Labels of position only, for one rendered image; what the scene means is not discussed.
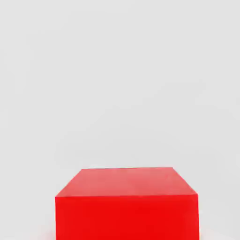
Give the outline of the small red cube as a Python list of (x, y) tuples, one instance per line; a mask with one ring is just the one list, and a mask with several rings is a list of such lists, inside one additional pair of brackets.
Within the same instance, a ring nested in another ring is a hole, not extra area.
[(82, 169), (55, 223), (56, 240), (200, 240), (198, 194), (171, 167)]

